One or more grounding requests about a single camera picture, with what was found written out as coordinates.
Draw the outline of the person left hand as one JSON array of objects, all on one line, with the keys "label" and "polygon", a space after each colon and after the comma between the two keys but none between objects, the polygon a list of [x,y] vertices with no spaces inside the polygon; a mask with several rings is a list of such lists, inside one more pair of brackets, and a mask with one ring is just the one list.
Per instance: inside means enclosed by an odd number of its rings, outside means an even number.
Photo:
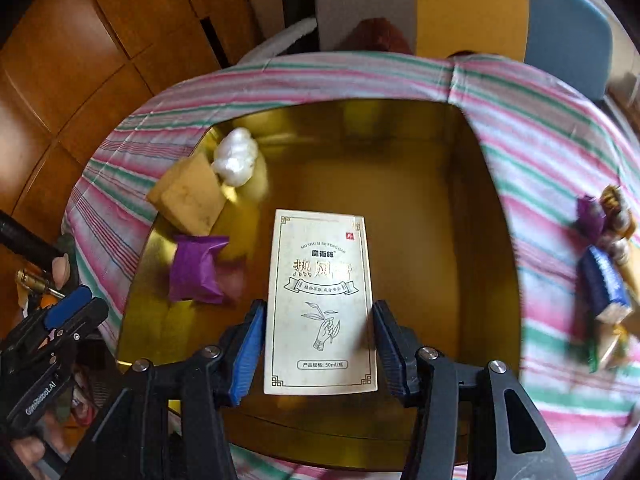
[{"label": "person left hand", "polygon": [[61,290],[70,279],[70,257],[63,254],[61,257],[55,257],[52,260],[52,280],[57,290]]}]

